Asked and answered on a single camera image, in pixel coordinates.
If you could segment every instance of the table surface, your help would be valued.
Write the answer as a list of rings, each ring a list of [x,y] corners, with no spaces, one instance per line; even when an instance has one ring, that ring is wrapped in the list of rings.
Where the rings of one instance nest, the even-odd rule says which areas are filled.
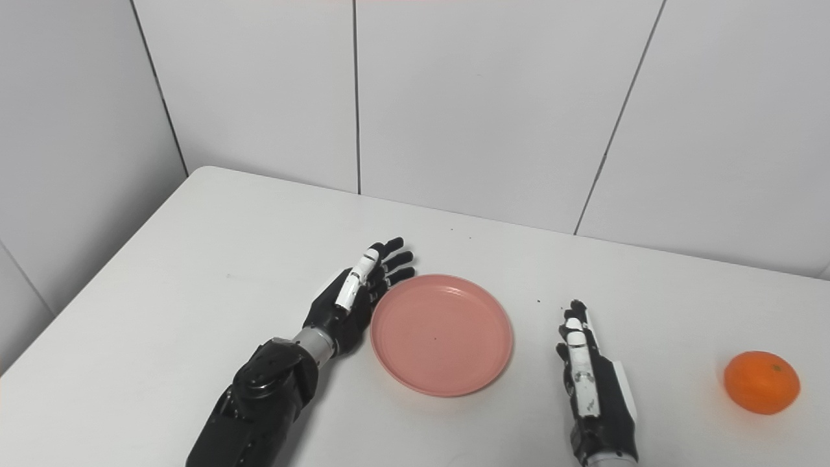
[[[510,364],[476,394],[434,398],[398,384],[365,343],[323,370],[278,465],[575,465],[554,351],[575,297],[626,366],[641,465],[822,457],[830,283],[203,168],[2,377],[0,465],[183,465],[256,346],[293,336],[335,269],[397,235],[420,273],[499,300]],[[753,349],[801,376],[779,415],[740,409],[720,384]]]

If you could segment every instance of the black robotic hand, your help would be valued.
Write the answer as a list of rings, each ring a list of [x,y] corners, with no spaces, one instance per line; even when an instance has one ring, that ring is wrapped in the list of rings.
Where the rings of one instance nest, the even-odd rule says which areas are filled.
[[[637,465],[634,424],[637,410],[622,364],[599,353],[588,310],[573,300],[564,313],[556,351],[565,364],[564,384],[575,425],[571,446],[585,467]]]
[[[291,424],[317,389],[319,368],[354,350],[390,287],[415,275],[413,254],[400,253],[402,238],[372,245],[312,302],[294,339],[259,346],[219,397],[187,467],[272,467]]]
[[[400,268],[412,262],[412,252],[386,259],[402,247],[400,237],[386,244],[375,243],[353,268],[344,269],[311,303],[303,328],[325,334],[334,347],[332,356],[352,352],[360,343],[378,301],[396,283],[415,275],[412,267]]]

